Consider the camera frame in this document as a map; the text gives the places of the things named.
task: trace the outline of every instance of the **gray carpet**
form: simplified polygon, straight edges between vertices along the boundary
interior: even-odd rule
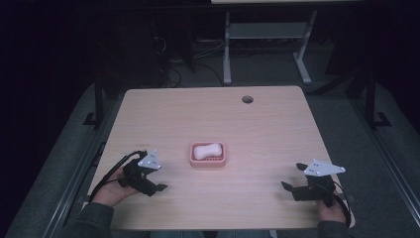
[[[264,51],[262,54],[259,52],[247,58],[233,58],[232,85],[299,85],[304,91],[313,90],[332,78],[324,75],[332,48],[331,44],[309,46],[305,61],[314,80],[310,86],[301,82],[291,56],[296,45]],[[197,59],[195,62],[211,66],[219,75],[223,75],[220,55]],[[173,68],[182,75],[180,86],[220,86],[217,75],[208,67],[196,65],[194,72],[183,65]],[[170,72],[169,76],[173,81],[178,80],[174,72]],[[344,96],[346,86],[343,83],[324,96],[308,96],[307,99],[333,163],[347,168],[347,172],[339,178],[346,193],[357,200],[351,203],[357,220],[351,233],[355,237],[420,237],[420,229],[372,141],[370,128],[355,107],[363,103],[363,99],[356,102],[348,100]],[[106,123],[95,131],[92,126],[82,125],[87,113],[94,111],[93,86],[80,98],[7,237],[43,237],[50,234],[50,220],[56,208],[61,205],[65,188],[72,180],[78,163],[81,160],[90,163],[101,143],[107,140],[121,99],[106,102]],[[379,128],[377,134],[398,159],[398,165],[419,194],[420,178],[416,176],[420,163],[419,135],[398,110],[389,92],[381,87],[377,89],[376,108],[383,111],[392,124],[392,127]],[[63,220],[71,222],[77,215],[81,208],[79,198],[87,192],[93,175],[94,168],[89,170],[80,184],[68,217]],[[114,231],[113,234],[122,238],[144,235],[143,232],[128,231]],[[277,234],[278,237],[289,238],[316,237],[314,229],[282,230]]]

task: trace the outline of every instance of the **wire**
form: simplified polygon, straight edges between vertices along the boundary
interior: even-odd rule
[[[344,190],[343,190],[343,188],[336,182],[336,181],[334,181],[334,184],[335,185],[337,185],[339,188],[340,188],[340,190],[342,191],[342,193],[343,193],[343,196],[344,196],[344,199],[346,200],[346,204],[347,204],[347,207],[348,207],[348,209],[349,209],[349,212],[352,212],[352,209],[350,208],[350,202],[349,202],[349,199],[347,198],[347,195],[346,195],[346,193],[344,192]]]
[[[206,65],[206,64],[203,64],[203,63],[199,63],[199,62],[194,62],[193,64],[195,64],[195,65],[199,65],[199,66],[204,66],[204,67],[207,67],[207,68],[209,68],[210,70],[212,70],[212,71],[216,74],[217,78],[219,79],[219,82],[220,82],[220,84],[222,85],[222,87],[224,87],[224,86],[225,86],[225,84],[223,83],[222,78],[219,76],[219,73],[217,73],[217,71],[216,71],[213,67],[211,67],[211,66],[209,66],[209,65]]]
[[[172,68],[172,67],[169,67],[169,68],[168,68],[168,70],[172,70],[172,71],[174,71],[176,74],[178,74],[178,77],[179,77],[179,80],[178,80],[178,82],[175,84],[175,86],[171,86],[170,84],[171,84],[173,81],[172,81],[172,80],[170,80],[170,77],[168,76],[168,77],[167,77],[167,79],[168,79],[168,81],[169,81],[169,85],[170,85],[172,88],[177,88],[178,86],[184,87],[184,86],[182,86],[182,85],[181,85],[181,81],[182,81],[182,75],[181,75],[181,73],[180,73],[178,70],[176,70],[176,69],[174,69],[174,68]]]
[[[225,43],[222,42],[219,46],[217,46],[217,47],[215,47],[215,48],[213,48],[211,50],[208,50],[208,51],[199,53],[199,54],[193,56],[192,58],[193,59],[200,59],[200,58],[208,57],[208,56],[213,55],[213,54],[219,52],[220,50],[222,50],[222,47],[224,47],[224,46],[225,46]],[[182,59],[179,59],[179,60],[173,60],[172,59],[172,60],[170,60],[170,62],[172,62],[172,63],[182,63],[184,61]]]
[[[132,156],[138,154],[140,152],[133,152],[130,153],[129,155],[125,156],[123,159],[121,159],[120,162],[118,162],[109,172],[108,174],[106,174],[104,176],[104,178],[102,178],[102,180],[95,186],[95,188],[93,188],[92,193],[90,194],[89,197],[89,202],[92,201],[93,197],[95,197],[96,193],[98,192],[98,190],[105,184],[108,182],[108,179],[111,177],[111,175],[114,174],[114,172],[116,172],[122,165],[124,165],[124,163],[127,162],[128,159],[130,159]]]
[[[166,44],[166,41],[164,40],[164,38],[155,37],[155,40],[161,40],[161,41],[163,42],[163,47],[162,47],[162,49],[160,50],[160,53],[157,53],[158,55],[160,55],[161,53],[163,53],[163,52],[164,52],[164,50],[166,50],[166,46],[167,46],[167,44]]]
[[[118,179],[116,178],[116,179],[112,179],[112,180],[107,180],[106,183],[109,183],[109,182],[112,182],[112,181],[116,181],[116,180],[118,180]]]
[[[314,185],[316,185],[318,187],[321,187],[322,189],[328,191],[328,193],[330,193],[334,197],[334,199],[340,204],[340,206],[343,209],[344,215],[346,217],[346,225],[347,225],[347,227],[350,227],[350,225],[352,223],[352,211],[350,209],[349,200],[347,199],[347,196],[344,193],[343,188],[338,183],[336,183],[335,181],[333,181],[333,183],[336,184],[340,188],[340,190],[343,192],[343,195],[344,195],[344,197],[345,197],[345,199],[347,201],[347,205],[344,203],[344,201],[338,195],[336,195],[334,192],[332,192],[329,189],[327,189],[325,186],[323,186],[321,184],[318,184],[316,182],[311,182],[310,184],[314,184]]]

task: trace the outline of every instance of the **hole in table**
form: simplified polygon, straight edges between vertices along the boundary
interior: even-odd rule
[[[251,97],[251,96],[243,96],[242,97],[242,101],[244,103],[250,104],[250,103],[253,103],[254,102],[254,98]]]

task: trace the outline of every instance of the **wooden table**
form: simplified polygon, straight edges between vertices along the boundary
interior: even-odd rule
[[[251,96],[252,103],[242,98]],[[227,164],[195,169],[193,142],[223,142]],[[115,207],[112,228],[286,229],[317,225],[314,201],[294,201],[280,182],[305,185],[295,164],[331,162],[297,86],[140,89],[126,93],[92,186],[125,155],[157,149],[168,188]]]

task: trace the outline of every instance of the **hand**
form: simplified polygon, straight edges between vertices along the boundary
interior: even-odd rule
[[[328,207],[323,200],[317,200],[319,221],[338,221],[346,224],[346,216],[344,215],[343,208],[333,199],[333,205]]]
[[[125,198],[138,193],[138,191],[129,186],[121,187],[120,184],[114,180],[120,178],[123,174],[123,168],[120,168],[114,172],[114,174],[109,178],[109,180],[112,181],[105,183],[98,190],[95,197],[93,197],[92,202],[101,203],[112,207],[120,203]]]

